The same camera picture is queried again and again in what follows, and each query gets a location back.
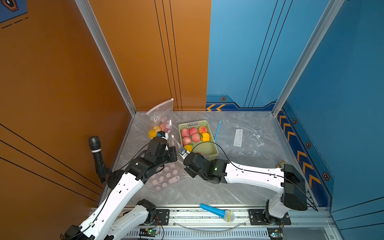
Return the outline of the clear bag with pink dots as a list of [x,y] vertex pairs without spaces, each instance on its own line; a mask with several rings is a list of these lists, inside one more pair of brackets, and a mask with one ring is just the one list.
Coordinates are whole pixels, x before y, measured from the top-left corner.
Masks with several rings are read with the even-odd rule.
[[182,170],[180,162],[177,160],[176,162],[166,164],[161,172],[156,173],[149,179],[146,186],[153,193],[162,192],[178,183],[181,178]]

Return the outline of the large pink peach top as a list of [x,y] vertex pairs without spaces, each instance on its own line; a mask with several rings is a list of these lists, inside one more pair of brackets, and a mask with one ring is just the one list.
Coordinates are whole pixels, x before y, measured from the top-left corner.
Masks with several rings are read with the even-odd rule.
[[190,130],[187,128],[181,129],[181,136],[182,136],[182,138],[189,137],[190,136]]

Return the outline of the large pink peach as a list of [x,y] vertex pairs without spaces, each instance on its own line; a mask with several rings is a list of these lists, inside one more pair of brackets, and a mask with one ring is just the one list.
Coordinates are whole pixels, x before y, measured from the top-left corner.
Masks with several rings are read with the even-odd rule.
[[208,129],[204,126],[201,126],[201,127],[199,127],[198,131],[199,131],[199,134],[202,135],[203,133],[207,133]]
[[189,137],[190,136],[190,130],[187,128],[181,129],[181,136],[182,136],[182,138]]

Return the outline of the light green perforated basket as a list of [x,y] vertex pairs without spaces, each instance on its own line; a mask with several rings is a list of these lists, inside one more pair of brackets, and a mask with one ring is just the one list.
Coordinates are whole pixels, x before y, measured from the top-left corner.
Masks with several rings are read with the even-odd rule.
[[195,121],[195,122],[190,122],[190,123],[183,123],[179,124],[179,133],[182,141],[182,136],[181,136],[181,129],[190,129],[190,128],[197,128],[204,126],[208,129],[208,133],[210,134],[210,141],[209,142],[202,142],[201,140],[198,143],[195,143],[192,141],[193,146],[193,153],[200,153],[203,155],[208,160],[213,160],[217,155],[218,155],[218,149],[214,142],[214,136],[213,133],[210,129],[209,123],[206,120],[201,120],[201,121]]

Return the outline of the pink peach front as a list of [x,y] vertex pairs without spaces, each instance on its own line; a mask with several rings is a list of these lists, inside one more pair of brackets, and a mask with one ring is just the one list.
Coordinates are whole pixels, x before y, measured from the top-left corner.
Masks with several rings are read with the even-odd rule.
[[170,133],[171,132],[171,129],[172,129],[172,125],[170,123],[161,123],[160,124],[160,128],[163,132],[165,133]]

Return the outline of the yellow peach with red spot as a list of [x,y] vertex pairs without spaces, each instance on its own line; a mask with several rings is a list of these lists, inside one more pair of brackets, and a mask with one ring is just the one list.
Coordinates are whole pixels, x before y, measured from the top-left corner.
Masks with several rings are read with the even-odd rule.
[[160,132],[161,130],[162,130],[162,128],[159,127],[159,126],[154,127],[154,131],[155,131],[156,133]]

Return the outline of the clear zip-top bag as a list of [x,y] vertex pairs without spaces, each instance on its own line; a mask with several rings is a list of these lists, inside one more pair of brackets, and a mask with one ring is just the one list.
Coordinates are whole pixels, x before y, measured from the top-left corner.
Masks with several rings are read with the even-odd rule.
[[167,100],[161,104],[158,104],[157,106],[150,109],[148,112],[146,112],[147,116],[150,119],[150,128],[149,131],[154,129],[156,126],[160,126],[161,123],[170,123],[173,126],[172,121],[172,115],[174,111],[174,99],[171,98],[170,100]]

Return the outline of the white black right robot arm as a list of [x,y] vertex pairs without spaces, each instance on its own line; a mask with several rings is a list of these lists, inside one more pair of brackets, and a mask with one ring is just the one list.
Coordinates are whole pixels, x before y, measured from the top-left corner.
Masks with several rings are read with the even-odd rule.
[[229,160],[209,161],[198,153],[182,153],[185,170],[192,177],[199,176],[212,184],[245,184],[275,192],[267,200],[265,209],[255,214],[252,222],[265,225],[280,225],[288,220],[288,212],[306,211],[308,198],[304,177],[292,166],[265,169],[244,166]]

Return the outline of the pink peach behind top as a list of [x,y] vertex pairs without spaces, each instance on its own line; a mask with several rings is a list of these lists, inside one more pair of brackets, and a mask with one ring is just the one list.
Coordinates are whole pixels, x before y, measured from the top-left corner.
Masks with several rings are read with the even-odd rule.
[[190,137],[183,137],[182,139],[183,146],[192,144],[192,140]]

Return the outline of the blue zip bag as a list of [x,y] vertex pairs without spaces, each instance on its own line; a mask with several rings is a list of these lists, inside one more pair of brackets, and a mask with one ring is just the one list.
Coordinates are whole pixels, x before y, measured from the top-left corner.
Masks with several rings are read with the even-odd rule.
[[215,137],[214,137],[214,142],[216,142],[217,139],[218,139],[218,135],[219,135],[219,132],[220,132],[221,125],[222,125],[222,120],[220,120],[219,123],[218,123],[217,131],[216,131]]

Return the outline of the green circuit board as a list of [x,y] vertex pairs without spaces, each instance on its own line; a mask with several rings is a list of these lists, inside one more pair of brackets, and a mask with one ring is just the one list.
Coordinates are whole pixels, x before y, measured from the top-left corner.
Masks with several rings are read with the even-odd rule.
[[271,240],[283,240],[284,234],[282,230],[267,228],[267,231]]
[[140,229],[138,233],[139,240],[154,240],[158,237],[160,231],[157,229]]

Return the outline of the small brass weight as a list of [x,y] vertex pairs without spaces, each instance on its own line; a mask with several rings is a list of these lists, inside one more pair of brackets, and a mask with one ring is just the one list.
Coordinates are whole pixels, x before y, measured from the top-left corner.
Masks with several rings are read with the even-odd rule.
[[283,166],[284,166],[284,164],[286,163],[286,161],[281,161],[280,163],[278,163],[277,165],[276,165],[276,167],[277,168],[282,168]]

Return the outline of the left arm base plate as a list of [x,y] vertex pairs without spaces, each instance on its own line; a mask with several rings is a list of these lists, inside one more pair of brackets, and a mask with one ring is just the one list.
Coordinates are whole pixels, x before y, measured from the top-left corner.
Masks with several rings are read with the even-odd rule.
[[170,220],[170,210],[169,209],[156,209],[149,213],[147,219],[144,221],[143,225],[156,225],[161,224],[162,226],[167,226]]

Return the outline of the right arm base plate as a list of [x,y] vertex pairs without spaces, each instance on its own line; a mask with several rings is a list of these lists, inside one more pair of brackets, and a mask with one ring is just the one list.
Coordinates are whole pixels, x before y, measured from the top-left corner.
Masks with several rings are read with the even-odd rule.
[[249,220],[252,226],[256,225],[276,225],[276,226],[289,226],[292,224],[291,218],[288,213],[279,219],[266,214],[265,209],[249,209]]

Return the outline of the aluminium corner post left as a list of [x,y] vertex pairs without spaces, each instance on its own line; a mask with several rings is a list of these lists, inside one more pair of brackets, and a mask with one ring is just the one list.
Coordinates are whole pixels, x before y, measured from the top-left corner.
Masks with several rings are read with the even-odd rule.
[[131,98],[131,95],[128,91],[128,88],[124,82],[122,74],[118,68],[118,65],[114,59],[114,56],[110,50],[110,47],[107,43],[107,40],[103,34],[103,31],[99,25],[99,22],[96,18],[96,15],[91,7],[89,1],[86,0],[75,0],[75,3],[78,6],[78,9],[81,12],[83,19],[86,22],[86,25],[99,49],[100,54],[102,55],[108,70],[110,71],[111,76],[132,116],[137,112],[137,109],[134,105],[134,102]]

